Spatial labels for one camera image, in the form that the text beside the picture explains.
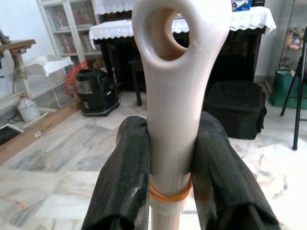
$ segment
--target marble floor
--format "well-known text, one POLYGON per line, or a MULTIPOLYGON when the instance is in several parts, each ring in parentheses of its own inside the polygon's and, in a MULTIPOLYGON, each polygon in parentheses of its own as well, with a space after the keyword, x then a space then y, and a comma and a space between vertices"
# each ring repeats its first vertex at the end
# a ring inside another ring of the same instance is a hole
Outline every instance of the marble floor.
MULTIPOLYGON (((0 166, 0 229, 80 230, 118 126, 131 115, 146 117, 146 95, 142 98, 138 107, 135 94, 124 92, 120 107, 108 117, 76 112, 0 166)), ((301 123, 298 151, 292 151, 295 110, 280 117, 280 108, 267 103, 267 109, 265 129, 255 140, 230 141, 258 176, 283 229, 306 230, 307 123, 301 123)), ((180 229, 200 229, 192 199, 180 229)))

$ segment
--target black vacuum cleaner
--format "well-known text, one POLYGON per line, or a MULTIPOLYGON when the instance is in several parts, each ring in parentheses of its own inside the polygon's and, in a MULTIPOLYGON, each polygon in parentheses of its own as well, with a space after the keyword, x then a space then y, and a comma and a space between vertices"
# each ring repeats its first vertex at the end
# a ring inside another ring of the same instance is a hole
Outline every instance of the black vacuum cleaner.
POLYGON ((113 79, 98 69, 84 69, 76 75, 82 114, 108 116, 119 107, 119 93, 113 79))

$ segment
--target orange rubber band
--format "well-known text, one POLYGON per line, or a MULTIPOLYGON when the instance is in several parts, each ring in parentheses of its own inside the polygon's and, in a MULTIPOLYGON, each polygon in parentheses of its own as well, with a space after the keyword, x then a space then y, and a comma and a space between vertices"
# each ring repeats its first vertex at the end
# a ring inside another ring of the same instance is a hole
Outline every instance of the orange rubber band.
POLYGON ((162 203, 176 203, 183 201, 188 197, 191 187, 192 187, 192 178, 190 177, 189 183, 180 193, 175 194, 173 196, 165 196, 160 194, 152 185, 149 185, 150 197, 162 203))

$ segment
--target white lace tablecloth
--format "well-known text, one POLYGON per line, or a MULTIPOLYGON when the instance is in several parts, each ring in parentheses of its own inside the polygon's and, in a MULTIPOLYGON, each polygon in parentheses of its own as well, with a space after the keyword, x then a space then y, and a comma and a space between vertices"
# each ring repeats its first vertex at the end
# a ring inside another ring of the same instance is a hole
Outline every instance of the white lace tablecloth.
POLYGON ((134 0, 92 0, 95 14, 131 11, 134 0))
MULTIPOLYGON (((263 28, 265 26, 266 33, 276 29, 272 13, 268 8, 259 6, 252 7, 250 11, 232 13, 230 25, 230 30, 232 31, 263 28)), ((174 20, 172 30, 173 33, 186 33, 189 31, 189 27, 185 19, 179 18, 174 20)), ((132 36, 133 30, 131 20, 119 20, 95 25, 91 27, 89 33, 89 38, 93 48, 95 48, 94 40, 132 36)))

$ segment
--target green bucket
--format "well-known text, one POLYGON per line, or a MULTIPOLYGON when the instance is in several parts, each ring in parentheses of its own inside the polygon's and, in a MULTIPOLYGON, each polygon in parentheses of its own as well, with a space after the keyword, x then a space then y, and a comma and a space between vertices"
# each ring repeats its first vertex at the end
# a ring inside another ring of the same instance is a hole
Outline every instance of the green bucket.
MULTIPOLYGON (((272 94, 270 96, 269 102, 271 105, 276 107, 283 107, 284 102, 286 100, 288 91, 290 89, 293 77, 289 71, 286 70, 278 70, 275 73, 274 84, 272 89, 272 94)), ((292 90, 291 96, 297 97, 298 94, 298 78, 295 80, 295 85, 292 90)), ((303 87, 303 97, 307 97, 307 86, 303 87)), ((290 98, 288 101, 288 108, 296 108, 297 99, 290 98)), ((302 100, 302 109, 307 109, 307 100, 302 100)))

